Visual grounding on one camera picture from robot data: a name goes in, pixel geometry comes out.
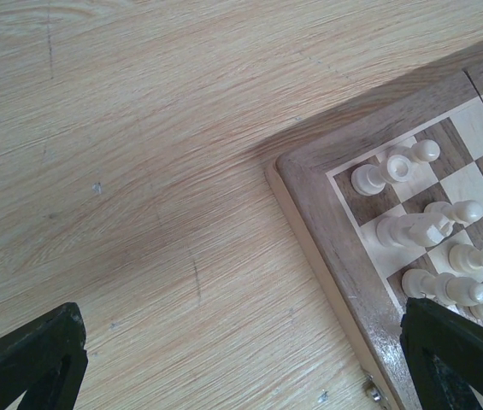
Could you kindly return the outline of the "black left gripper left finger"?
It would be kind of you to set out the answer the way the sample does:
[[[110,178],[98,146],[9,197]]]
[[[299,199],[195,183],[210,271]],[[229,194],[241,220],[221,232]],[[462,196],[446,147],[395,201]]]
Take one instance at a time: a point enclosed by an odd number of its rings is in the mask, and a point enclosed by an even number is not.
[[[88,365],[80,308],[67,302],[0,337],[0,409],[72,409]]]

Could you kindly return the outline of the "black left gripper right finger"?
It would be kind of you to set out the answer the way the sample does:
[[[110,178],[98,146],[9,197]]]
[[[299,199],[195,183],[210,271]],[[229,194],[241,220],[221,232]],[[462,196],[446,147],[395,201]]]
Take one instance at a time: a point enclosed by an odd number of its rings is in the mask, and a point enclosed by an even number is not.
[[[483,327],[427,299],[410,298],[400,343],[421,407],[481,409]]]

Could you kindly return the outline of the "wooden chess board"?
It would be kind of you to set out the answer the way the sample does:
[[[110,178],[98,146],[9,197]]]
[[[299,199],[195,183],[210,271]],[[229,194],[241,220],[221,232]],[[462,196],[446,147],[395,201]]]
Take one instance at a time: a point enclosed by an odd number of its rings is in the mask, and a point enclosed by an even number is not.
[[[432,247],[386,247],[376,235],[385,217],[425,213],[432,202],[477,201],[483,208],[483,42],[432,62],[373,91],[378,108],[343,126],[317,120],[303,145],[280,155],[268,182],[365,373],[381,409],[417,409],[420,401],[399,342],[409,269],[443,272],[483,284],[483,269],[456,271],[456,244],[483,248],[483,216]],[[357,193],[355,169],[378,166],[425,139],[440,147],[409,181],[374,196]],[[483,327],[469,308],[440,306]]]

